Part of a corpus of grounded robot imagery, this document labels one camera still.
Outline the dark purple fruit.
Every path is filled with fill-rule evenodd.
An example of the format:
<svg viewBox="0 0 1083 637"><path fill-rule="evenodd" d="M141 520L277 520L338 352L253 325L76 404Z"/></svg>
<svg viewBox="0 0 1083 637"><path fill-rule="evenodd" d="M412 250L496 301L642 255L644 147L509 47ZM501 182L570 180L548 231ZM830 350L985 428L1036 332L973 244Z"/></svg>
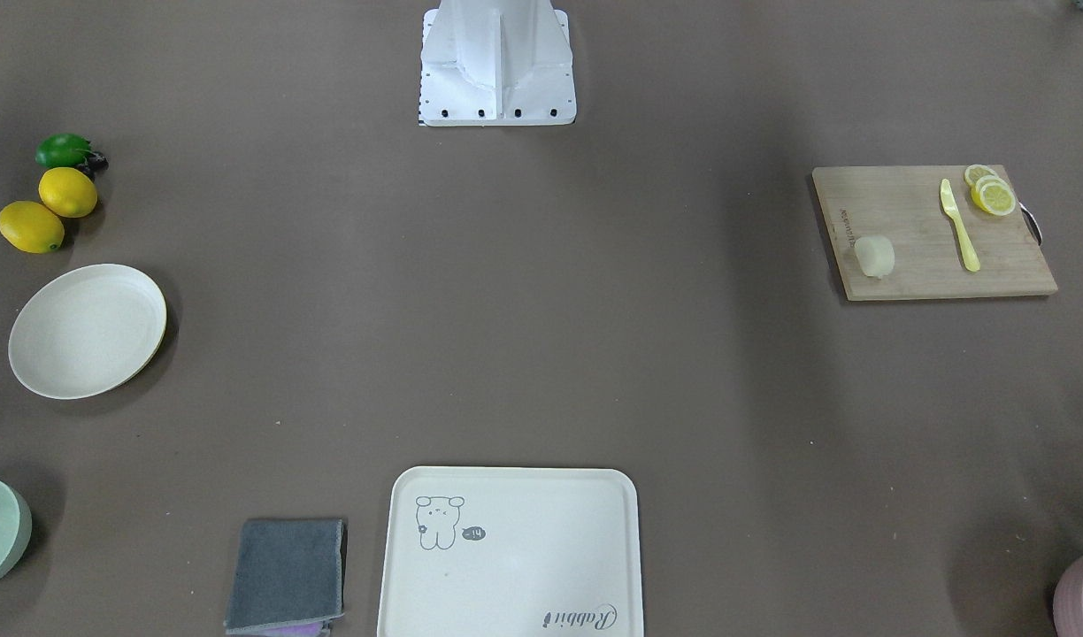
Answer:
<svg viewBox="0 0 1083 637"><path fill-rule="evenodd" d="M76 168L90 179L95 179L97 173L109 168L108 158L99 150L90 150L84 154L83 160L76 165Z"/></svg>

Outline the yellow lemon outer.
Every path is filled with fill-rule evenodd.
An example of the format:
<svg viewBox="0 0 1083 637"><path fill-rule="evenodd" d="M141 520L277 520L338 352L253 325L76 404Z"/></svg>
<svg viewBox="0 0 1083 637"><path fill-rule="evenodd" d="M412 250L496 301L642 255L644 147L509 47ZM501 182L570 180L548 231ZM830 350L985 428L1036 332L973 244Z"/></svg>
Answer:
<svg viewBox="0 0 1083 637"><path fill-rule="evenodd" d="M12 202L0 210L0 234L21 251L51 253L63 246L65 227L43 204Z"/></svg>

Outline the cream rabbit tray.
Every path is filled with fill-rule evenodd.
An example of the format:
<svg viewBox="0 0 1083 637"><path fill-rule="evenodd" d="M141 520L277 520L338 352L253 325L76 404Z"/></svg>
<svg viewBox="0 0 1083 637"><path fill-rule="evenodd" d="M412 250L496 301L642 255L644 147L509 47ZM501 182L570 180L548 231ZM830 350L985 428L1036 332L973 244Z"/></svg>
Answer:
<svg viewBox="0 0 1083 637"><path fill-rule="evenodd" d="M416 466L389 499L380 636L642 636L637 489L616 469Z"/></svg>

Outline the green lime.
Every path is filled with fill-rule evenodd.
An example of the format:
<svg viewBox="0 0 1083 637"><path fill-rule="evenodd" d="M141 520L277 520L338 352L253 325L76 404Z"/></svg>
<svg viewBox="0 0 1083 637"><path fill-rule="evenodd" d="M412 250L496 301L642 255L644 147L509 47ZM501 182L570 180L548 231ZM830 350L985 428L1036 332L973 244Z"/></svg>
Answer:
<svg viewBox="0 0 1083 637"><path fill-rule="evenodd" d="M37 145L35 161L44 168L76 168L88 165L93 150L80 134L52 134Z"/></svg>

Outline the lemon slice back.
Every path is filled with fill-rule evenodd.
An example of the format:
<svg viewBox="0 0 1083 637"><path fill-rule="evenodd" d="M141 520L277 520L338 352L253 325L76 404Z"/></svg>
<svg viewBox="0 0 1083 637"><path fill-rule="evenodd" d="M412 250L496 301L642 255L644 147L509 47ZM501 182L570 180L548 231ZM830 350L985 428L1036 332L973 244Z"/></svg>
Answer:
<svg viewBox="0 0 1083 637"><path fill-rule="evenodd" d="M969 187L977 186L981 179L1000 178L999 172L994 168L991 168L989 165L982 165L981 162L967 165L964 169L963 177Z"/></svg>

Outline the grey folded cloth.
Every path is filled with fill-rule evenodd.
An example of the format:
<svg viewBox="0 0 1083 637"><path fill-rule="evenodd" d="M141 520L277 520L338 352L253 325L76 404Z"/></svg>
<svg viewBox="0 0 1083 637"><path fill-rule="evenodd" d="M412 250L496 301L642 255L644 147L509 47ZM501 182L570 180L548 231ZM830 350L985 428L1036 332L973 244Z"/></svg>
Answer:
<svg viewBox="0 0 1083 637"><path fill-rule="evenodd" d="M328 636L342 618L340 518L251 518L227 600L227 636Z"/></svg>

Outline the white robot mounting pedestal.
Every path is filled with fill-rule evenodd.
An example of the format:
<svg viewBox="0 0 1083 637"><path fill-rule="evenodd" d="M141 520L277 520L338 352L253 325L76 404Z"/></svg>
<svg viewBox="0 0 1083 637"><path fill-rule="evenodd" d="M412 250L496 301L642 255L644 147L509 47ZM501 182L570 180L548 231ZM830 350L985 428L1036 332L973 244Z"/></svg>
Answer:
<svg viewBox="0 0 1083 637"><path fill-rule="evenodd" d="M421 25L421 126L562 126L577 118L570 21L549 1L442 1Z"/></svg>

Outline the cream round plate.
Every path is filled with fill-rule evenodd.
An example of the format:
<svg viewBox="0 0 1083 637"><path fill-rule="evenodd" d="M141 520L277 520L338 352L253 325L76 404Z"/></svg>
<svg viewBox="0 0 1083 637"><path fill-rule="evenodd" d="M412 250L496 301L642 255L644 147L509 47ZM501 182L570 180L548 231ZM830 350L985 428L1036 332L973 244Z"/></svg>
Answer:
<svg viewBox="0 0 1083 637"><path fill-rule="evenodd" d="M71 270L37 290L8 340L9 366L35 394L104 394L142 370L168 322L161 287L128 265Z"/></svg>

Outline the yellow plastic knife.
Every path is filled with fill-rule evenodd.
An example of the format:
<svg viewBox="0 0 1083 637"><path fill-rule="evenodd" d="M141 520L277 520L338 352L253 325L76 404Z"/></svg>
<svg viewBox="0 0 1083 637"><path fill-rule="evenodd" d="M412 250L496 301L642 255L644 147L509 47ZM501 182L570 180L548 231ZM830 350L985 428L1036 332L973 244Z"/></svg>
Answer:
<svg viewBox="0 0 1083 637"><path fill-rule="evenodd" d="M941 203L941 212L949 219L951 230L953 230L961 265L967 272L978 272L981 270L981 261L979 261L977 250L973 245L969 230L966 229L954 188L950 185L949 179L942 178L939 182L938 197L939 203Z"/></svg>

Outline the yellow lemon near lime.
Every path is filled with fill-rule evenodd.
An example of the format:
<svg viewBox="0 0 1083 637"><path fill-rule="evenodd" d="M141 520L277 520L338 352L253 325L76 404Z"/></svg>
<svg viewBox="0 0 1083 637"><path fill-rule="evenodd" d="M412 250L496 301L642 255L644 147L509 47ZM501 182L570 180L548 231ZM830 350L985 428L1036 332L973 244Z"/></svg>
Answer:
<svg viewBox="0 0 1083 637"><path fill-rule="evenodd" d="M37 194L41 202L61 218L77 219L91 214L97 206L99 192L94 182L73 168L51 168L39 180Z"/></svg>

